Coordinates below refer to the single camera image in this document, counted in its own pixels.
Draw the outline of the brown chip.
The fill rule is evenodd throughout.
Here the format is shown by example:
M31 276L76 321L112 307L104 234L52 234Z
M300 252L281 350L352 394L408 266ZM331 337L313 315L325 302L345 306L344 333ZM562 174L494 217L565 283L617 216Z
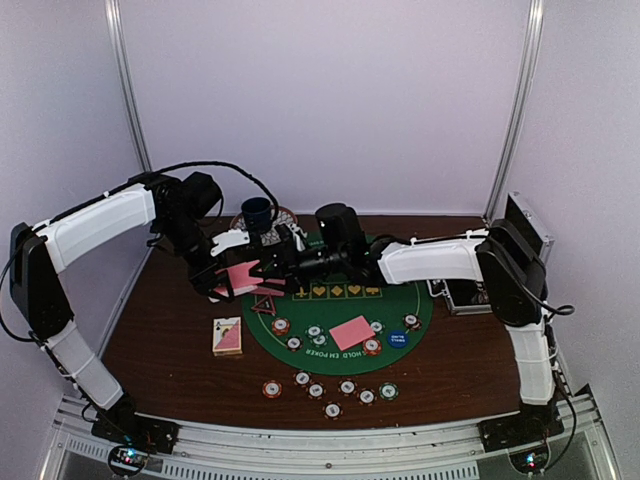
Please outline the brown chip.
M299 336L291 336L286 339L285 346L289 351L295 352L302 348L303 340Z
M403 316L403 325L409 331L417 331L422 328L422 321L415 314L406 314Z

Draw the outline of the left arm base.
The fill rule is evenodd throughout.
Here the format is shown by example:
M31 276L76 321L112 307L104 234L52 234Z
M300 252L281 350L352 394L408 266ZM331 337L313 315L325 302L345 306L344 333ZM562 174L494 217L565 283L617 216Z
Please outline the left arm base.
M170 421L136 417L136 430L127 433L101 418L93 423L91 434L114 443L107 454L107 465L120 477L141 473L153 455L171 454L178 440L180 427Z

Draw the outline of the red poker chip stack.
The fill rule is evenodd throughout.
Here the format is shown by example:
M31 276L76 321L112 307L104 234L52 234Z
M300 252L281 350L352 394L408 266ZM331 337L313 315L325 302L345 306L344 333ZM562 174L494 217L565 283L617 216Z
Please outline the red poker chip stack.
M278 398L283 391L283 387L280 382L276 380L266 381L262 386L262 394L269 399Z

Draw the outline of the red chips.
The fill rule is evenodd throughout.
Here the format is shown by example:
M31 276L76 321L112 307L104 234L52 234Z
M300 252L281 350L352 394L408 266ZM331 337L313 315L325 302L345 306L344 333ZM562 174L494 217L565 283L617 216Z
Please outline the red chips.
M271 323L271 330L277 337L287 335L290 330L291 324L286 318L276 318Z
M377 356L382 351L382 344L376 338L370 338L363 342L363 351L368 356Z

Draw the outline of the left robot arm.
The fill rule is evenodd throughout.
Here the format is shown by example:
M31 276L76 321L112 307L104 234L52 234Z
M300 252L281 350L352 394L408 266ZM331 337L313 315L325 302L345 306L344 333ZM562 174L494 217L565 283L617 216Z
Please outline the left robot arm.
M222 200L220 187L208 174L193 173L184 180L162 174L136 179L56 219L13 228L10 295L27 321L29 341L49 355L123 444L143 436L143 421L77 325L67 279L77 266L95 262L107 244L149 227L185 262L188 280L198 294L231 300L229 276L200 225Z

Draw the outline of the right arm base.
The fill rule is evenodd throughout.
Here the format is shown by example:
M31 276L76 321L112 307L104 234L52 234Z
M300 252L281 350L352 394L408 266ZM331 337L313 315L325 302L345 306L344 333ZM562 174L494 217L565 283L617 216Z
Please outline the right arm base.
M481 421L479 434L486 453L505 450L520 474L542 473L551 463L549 440L562 434L560 419L541 420L523 413Z

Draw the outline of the green poker chip stack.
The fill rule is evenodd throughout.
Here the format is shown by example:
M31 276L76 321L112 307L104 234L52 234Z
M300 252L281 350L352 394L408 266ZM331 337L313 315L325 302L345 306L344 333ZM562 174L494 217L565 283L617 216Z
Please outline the green poker chip stack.
M384 382L380 385L378 393L381 399L393 401L399 396L399 387L393 382Z

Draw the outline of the green chips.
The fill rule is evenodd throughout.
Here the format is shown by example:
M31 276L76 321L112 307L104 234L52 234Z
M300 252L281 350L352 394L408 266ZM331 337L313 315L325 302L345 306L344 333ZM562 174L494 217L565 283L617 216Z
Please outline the green chips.
M305 333L315 346L325 346L328 342L324 329L319 325L310 325L306 328Z
M376 335L382 335L386 329L385 324L380 321L372 321L370 327Z

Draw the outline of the pink card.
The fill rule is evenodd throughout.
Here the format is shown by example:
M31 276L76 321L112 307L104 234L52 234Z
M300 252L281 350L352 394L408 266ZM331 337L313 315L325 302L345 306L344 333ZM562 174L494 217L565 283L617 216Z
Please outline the pink card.
M276 289L272 289L272 288L267 288L267 287L256 287L253 291L252 294L254 295L269 295L272 297L283 297L285 295L285 293L283 291L280 290L276 290Z
M375 336L374 330L363 315L331 328L329 334L340 351L346 351Z

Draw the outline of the pink playing card deck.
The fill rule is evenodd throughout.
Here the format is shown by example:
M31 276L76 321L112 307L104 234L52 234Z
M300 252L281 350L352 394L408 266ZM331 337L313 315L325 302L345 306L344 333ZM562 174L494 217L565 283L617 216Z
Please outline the pink playing card deck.
M249 293L264 282L263 278L252 276L250 274L250 270L259 263L259 260L253 260L239 263L221 270L221 273L228 276L232 292L235 296Z

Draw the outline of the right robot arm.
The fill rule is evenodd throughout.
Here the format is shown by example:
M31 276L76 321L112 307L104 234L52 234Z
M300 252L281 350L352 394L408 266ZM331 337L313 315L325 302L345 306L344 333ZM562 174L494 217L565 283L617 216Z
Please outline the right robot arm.
M332 274L372 287L431 280L480 284L514 349L520 409L513 433L530 442L550 426L557 382L549 322L575 309L548 304L545 264L510 222L496 220L487 229L440 238L380 235L369 241L355 210L343 203L319 208L315 218L321 246L303 247L297 232L279 225L279 242L256 248L258 263L250 273L293 289Z

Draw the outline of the blue small blind button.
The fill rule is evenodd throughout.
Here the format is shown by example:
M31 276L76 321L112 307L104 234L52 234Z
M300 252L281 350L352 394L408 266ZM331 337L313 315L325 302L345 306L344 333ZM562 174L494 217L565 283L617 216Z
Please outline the blue small blind button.
M387 335L387 343L391 348L404 349L409 345L409 335L401 330L393 330Z

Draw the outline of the triangular black red dealer button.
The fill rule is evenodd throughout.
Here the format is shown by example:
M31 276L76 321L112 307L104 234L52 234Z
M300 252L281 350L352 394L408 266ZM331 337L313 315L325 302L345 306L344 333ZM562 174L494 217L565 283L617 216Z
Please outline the triangular black red dealer button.
M270 294L256 295L255 303L251 307L251 311L256 314L265 314L275 317L277 315L277 308L274 297Z

